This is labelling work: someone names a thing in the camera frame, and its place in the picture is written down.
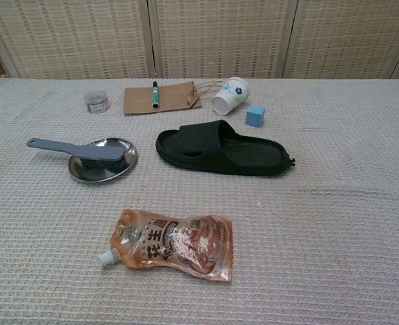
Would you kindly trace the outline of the black rubber slipper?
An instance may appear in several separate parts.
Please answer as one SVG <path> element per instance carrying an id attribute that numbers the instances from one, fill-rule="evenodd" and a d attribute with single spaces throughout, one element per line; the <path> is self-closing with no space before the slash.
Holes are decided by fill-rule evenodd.
<path id="1" fill-rule="evenodd" d="M 226 175 L 274 176 L 295 166 L 281 144 L 240 135 L 224 120 L 163 131 L 156 151 L 175 167 Z"/>

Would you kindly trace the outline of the grey cleaning brush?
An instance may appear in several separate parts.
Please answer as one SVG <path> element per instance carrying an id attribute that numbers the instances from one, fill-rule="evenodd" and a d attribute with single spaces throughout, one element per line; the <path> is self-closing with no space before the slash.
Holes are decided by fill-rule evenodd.
<path id="1" fill-rule="evenodd" d="M 28 140 L 26 145 L 31 148 L 70 154 L 78 158 L 84 167 L 123 169 L 127 165 L 125 151 L 118 147 L 74 145 L 39 138 Z"/>

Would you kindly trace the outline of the brown paper bag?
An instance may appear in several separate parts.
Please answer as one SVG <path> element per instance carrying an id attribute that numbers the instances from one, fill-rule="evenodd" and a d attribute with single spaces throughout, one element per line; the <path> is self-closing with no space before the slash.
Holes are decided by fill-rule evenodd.
<path id="1" fill-rule="evenodd" d="M 222 80 L 206 81 L 198 85 L 194 81 L 158 85 L 159 109 L 152 107 L 152 86 L 128 87 L 124 91 L 123 112 L 127 115 L 143 115 L 201 108 L 201 98 L 215 93 L 222 85 Z"/>

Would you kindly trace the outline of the light blue cube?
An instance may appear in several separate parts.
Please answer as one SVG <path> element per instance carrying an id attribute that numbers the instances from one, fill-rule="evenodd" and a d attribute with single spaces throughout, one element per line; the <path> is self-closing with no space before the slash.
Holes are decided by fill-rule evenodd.
<path id="1" fill-rule="evenodd" d="M 245 124 L 252 127 L 261 127 L 264 123 L 265 108 L 258 105 L 250 105 L 247 109 Z"/>

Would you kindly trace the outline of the floral paper cup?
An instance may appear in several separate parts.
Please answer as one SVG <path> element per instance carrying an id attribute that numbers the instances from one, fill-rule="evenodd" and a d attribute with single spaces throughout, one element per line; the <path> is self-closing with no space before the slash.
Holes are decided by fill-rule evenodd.
<path id="1" fill-rule="evenodd" d="M 211 100 L 212 109 L 227 115 L 246 101 L 251 93 L 248 82 L 240 77 L 229 78 Z"/>

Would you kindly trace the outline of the orange liquid spout pouch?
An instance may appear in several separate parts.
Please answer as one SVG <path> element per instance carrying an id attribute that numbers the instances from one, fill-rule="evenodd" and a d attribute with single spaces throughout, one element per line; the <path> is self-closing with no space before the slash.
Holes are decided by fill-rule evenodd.
<path id="1" fill-rule="evenodd" d="M 219 215 L 175 218 L 125 209 L 115 225 L 103 267 L 172 267 L 197 278 L 230 282 L 232 221 Z"/>

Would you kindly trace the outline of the round steel plate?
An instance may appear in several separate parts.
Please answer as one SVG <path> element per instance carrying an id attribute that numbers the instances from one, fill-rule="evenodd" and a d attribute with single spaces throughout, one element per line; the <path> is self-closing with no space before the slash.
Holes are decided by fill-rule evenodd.
<path id="1" fill-rule="evenodd" d="M 102 183 L 111 181 L 117 177 L 126 176 L 130 173 L 138 162 L 138 151 L 136 146 L 129 140 L 109 137 L 99 139 L 89 143 L 93 146 L 101 147 L 118 147 L 124 149 L 125 152 L 125 166 L 120 169 L 102 169 L 94 167 L 84 167 L 78 158 L 71 156 L 68 162 L 68 170 L 70 175 L 77 181 L 84 183 Z"/>

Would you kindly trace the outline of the small clear lidded jar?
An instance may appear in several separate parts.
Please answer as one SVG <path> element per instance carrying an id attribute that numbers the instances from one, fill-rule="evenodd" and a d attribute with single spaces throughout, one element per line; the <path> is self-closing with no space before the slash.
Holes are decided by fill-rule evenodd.
<path id="1" fill-rule="evenodd" d="M 88 91 L 84 94 L 83 99 L 89 113 L 99 114 L 110 108 L 110 100 L 103 90 Z"/>

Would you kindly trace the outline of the woven folding screen panel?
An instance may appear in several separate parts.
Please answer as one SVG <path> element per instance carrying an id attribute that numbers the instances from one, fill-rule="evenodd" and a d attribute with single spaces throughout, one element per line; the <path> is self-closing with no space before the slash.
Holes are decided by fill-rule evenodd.
<path id="1" fill-rule="evenodd" d="M 160 78 L 284 76 L 299 0 L 147 0 Z"/>
<path id="2" fill-rule="evenodd" d="M 0 0 L 0 63 L 24 79 L 154 74 L 147 0 Z"/>
<path id="3" fill-rule="evenodd" d="M 399 61 L 399 0 L 297 0 L 282 75 L 389 79 Z"/>

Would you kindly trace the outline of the grey waffle tablecloth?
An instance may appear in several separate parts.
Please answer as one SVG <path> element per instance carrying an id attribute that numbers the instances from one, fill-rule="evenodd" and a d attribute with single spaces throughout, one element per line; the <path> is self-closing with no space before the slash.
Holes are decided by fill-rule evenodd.
<path id="1" fill-rule="evenodd" d="M 147 79 L 0 79 L 0 324 L 399 324 L 399 79 L 250 80 L 236 132 L 282 144 L 296 165 L 278 177 L 176 169 L 158 134 L 218 119 L 201 108 L 127 116 L 123 94 Z M 87 111 L 103 90 L 110 108 Z M 70 154 L 32 138 L 132 142 L 126 176 L 84 183 Z M 100 267 L 124 209 L 231 219 L 233 278 L 165 267 Z"/>

